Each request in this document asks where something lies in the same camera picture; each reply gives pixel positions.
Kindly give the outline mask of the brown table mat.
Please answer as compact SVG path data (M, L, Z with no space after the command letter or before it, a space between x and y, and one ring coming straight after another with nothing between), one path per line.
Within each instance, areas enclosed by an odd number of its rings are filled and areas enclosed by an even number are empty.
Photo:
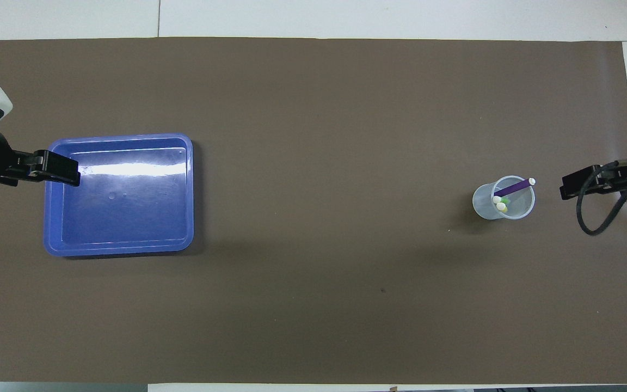
M0 381L627 384L627 205L591 237L559 192L627 157L620 43L0 41L0 86L15 149L197 154L171 255L50 255L0 185ZM509 175L531 213L478 216Z

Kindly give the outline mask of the blue plastic tray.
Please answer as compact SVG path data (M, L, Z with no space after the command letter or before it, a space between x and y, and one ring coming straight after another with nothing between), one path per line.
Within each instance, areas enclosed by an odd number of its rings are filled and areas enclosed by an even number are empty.
M193 241L194 149L179 132L60 139L74 187L45 186L42 242L54 256L179 252Z

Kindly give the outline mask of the translucent plastic cup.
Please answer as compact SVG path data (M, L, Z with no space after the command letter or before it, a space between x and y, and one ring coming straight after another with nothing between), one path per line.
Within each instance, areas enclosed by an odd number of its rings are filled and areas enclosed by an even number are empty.
M474 211L485 220L499 220L503 218L508 220L520 220L525 218L525 216L528 216L532 212L533 206L535 206L536 197L535 191L533 190L534 186L521 189L517 193L505 196L505 198L510 200L510 203L507 205L507 213L498 211L495 204L492 202L492 198L493 194L498 191L498 189L507 188L510 185L528 178L530 177L523 178L509 175L503 176L492 183L479 186L472 196Z

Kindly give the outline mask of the purple marker pen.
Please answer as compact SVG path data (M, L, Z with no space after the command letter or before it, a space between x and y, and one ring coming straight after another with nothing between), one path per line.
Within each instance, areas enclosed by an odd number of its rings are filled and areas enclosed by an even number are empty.
M531 177L528 178L528 179L523 179L522 181L519 181L518 183L510 185L507 188L498 189L498 191L496 191L493 194L493 196L498 197L498 198L503 198L503 197L507 196L508 194L517 193L521 189L532 187L536 183L537 182L535 181L535 179L531 178Z

